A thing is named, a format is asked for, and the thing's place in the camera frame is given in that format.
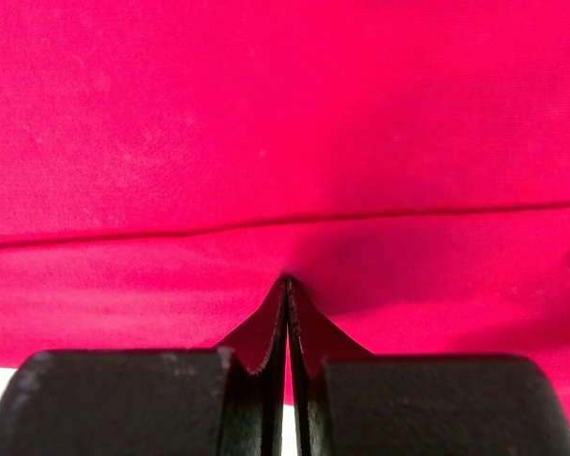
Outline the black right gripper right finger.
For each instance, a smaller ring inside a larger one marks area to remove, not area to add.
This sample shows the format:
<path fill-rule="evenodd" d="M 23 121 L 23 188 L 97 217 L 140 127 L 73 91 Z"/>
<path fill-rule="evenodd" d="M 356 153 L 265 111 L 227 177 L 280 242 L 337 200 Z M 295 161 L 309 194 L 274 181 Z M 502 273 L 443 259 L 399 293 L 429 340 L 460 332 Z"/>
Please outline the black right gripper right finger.
<path fill-rule="evenodd" d="M 374 354 L 286 282 L 302 455 L 570 455 L 554 388 L 511 354 Z"/>

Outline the red t shirt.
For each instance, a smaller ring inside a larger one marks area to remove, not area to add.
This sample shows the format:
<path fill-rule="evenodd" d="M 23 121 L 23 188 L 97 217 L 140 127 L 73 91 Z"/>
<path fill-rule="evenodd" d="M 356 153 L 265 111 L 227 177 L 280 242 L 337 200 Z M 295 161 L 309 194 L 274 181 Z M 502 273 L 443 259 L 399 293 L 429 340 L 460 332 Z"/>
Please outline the red t shirt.
<path fill-rule="evenodd" d="M 207 347 L 283 274 L 570 417 L 570 1 L 0 1 L 0 366 Z"/>

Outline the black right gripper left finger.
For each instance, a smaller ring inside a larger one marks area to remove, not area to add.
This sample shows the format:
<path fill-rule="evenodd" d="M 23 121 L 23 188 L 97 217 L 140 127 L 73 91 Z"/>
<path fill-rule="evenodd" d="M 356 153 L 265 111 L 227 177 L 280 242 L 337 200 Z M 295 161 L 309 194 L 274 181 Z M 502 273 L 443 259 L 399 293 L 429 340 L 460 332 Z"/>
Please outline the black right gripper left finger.
<path fill-rule="evenodd" d="M 0 455 L 277 455 L 287 282 L 208 349 L 40 351 L 0 399 Z"/>

